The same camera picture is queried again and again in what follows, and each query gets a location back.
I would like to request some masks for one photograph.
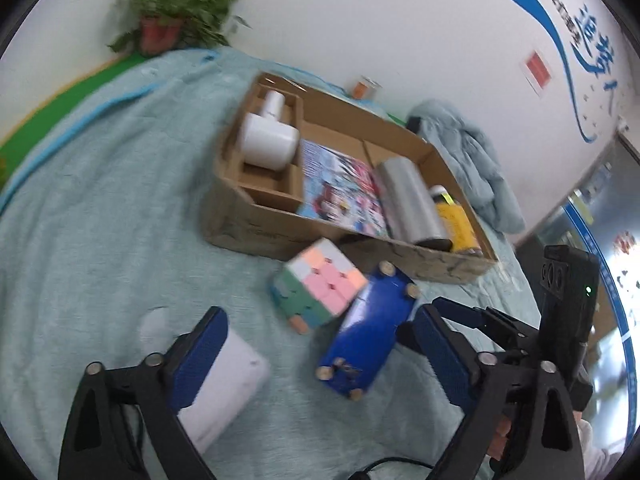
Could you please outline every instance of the colorful book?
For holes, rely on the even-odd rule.
[[[352,156],[301,140],[305,203],[300,216],[366,235],[388,237],[369,167]]]

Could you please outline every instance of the human hand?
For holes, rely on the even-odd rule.
[[[574,420],[576,424],[582,418],[582,412],[574,412]],[[489,449],[486,450],[487,455],[496,460],[502,459],[504,453],[504,447],[507,445],[507,435],[511,431],[511,421],[502,415],[498,422],[498,427],[495,428],[494,439],[489,444]]]

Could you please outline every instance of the rubik's cube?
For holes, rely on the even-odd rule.
[[[292,327],[301,334],[340,316],[367,279],[326,238],[286,263],[271,292]]]

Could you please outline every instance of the gray cylinder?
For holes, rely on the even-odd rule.
[[[451,250],[449,233],[412,161],[395,156],[379,164],[373,175],[393,238],[438,251]]]

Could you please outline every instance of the finger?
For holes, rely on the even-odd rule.
[[[495,428],[495,433],[500,436],[507,436],[507,434],[511,431],[511,421],[502,415],[500,417],[500,422],[498,422],[498,427]]]
[[[504,453],[504,447],[507,445],[507,439],[504,436],[496,434],[494,439],[489,444],[489,449],[486,450],[487,455],[496,460],[502,459]]]

